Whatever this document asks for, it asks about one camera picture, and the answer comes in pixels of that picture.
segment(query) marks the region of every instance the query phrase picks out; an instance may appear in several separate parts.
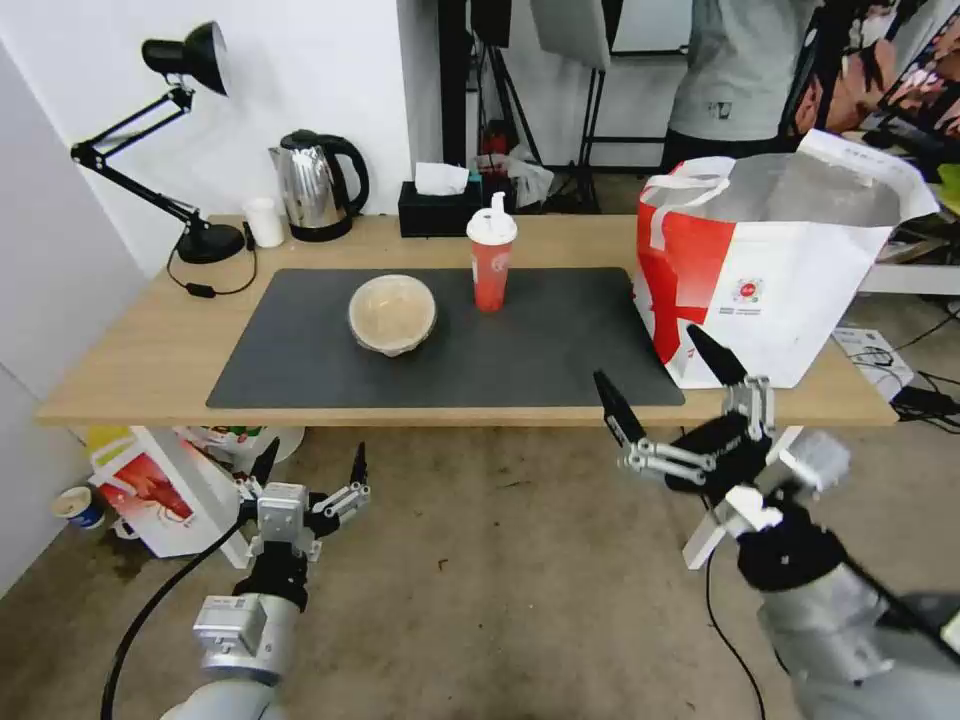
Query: black desk mat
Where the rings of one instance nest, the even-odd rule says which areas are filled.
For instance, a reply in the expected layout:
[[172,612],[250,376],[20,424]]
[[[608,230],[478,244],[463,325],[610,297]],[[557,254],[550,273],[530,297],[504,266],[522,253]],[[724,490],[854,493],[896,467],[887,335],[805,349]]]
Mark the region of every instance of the black desk mat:
[[[347,306],[366,280],[412,275],[433,332],[395,358],[357,345]],[[595,407],[603,368],[634,405],[682,405],[621,268],[510,270],[497,313],[470,270],[280,270],[207,399],[211,408]]]

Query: table leg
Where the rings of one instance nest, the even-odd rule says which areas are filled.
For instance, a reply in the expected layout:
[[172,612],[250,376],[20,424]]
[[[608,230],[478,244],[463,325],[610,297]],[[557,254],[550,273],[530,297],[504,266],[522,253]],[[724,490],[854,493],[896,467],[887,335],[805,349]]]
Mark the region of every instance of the table leg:
[[[803,432],[802,425],[790,425],[784,428],[783,432],[777,437],[770,452],[767,453],[767,465],[776,461],[780,453],[793,444],[800,433]],[[743,521],[736,512],[730,507],[726,500],[722,500],[713,510],[708,511],[693,535],[683,546],[683,561],[688,570],[699,570],[707,562],[707,558],[716,549],[720,541],[731,530],[737,531],[743,529]]]
[[[217,497],[206,479],[200,474],[188,450],[181,444],[180,438],[170,428],[131,426],[131,432],[137,437],[160,469],[170,478],[176,491],[195,512],[201,512],[210,518],[216,529],[213,542],[230,529],[237,518],[239,496],[230,503],[224,503]],[[230,564],[239,570],[247,567],[249,545],[240,533],[234,533],[223,545],[223,554]]]

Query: lamp base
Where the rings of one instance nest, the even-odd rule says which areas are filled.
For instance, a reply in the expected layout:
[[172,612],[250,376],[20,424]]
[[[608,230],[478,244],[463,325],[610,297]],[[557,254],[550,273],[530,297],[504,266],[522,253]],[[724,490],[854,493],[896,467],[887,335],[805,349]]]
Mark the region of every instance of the lamp base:
[[231,225],[206,225],[187,228],[177,242],[180,259],[192,265],[226,260],[243,250],[243,233]]

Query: desk lamp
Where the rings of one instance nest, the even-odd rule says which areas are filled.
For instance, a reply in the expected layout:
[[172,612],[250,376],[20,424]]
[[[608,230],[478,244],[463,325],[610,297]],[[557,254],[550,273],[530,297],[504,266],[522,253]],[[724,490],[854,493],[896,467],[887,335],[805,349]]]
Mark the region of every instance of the desk lamp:
[[[213,92],[227,95],[226,46],[220,27],[215,22],[204,23],[192,30],[183,42],[146,40],[141,52],[147,67],[163,75],[170,85],[170,90],[159,100],[110,126],[99,135],[74,145],[70,149],[70,157],[74,162],[182,221],[185,227],[176,249],[184,262],[202,264],[224,260],[244,247],[243,234],[238,229],[229,225],[211,225],[201,219],[198,208],[155,192],[107,164],[113,155],[124,148],[190,112],[194,91],[184,84],[185,77],[192,76]],[[118,135],[120,130],[166,103],[176,106],[171,114],[143,130]]]

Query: black pants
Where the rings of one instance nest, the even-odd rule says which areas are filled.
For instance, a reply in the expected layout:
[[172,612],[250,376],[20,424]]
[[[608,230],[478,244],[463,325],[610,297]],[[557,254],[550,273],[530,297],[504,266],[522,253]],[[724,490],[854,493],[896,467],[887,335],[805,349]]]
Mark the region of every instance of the black pants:
[[773,152],[793,152],[799,140],[770,138],[769,140],[704,140],[667,130],[663,142],[663,159],[660,171],[668,173],[684,160],[698,157],[744,158]]

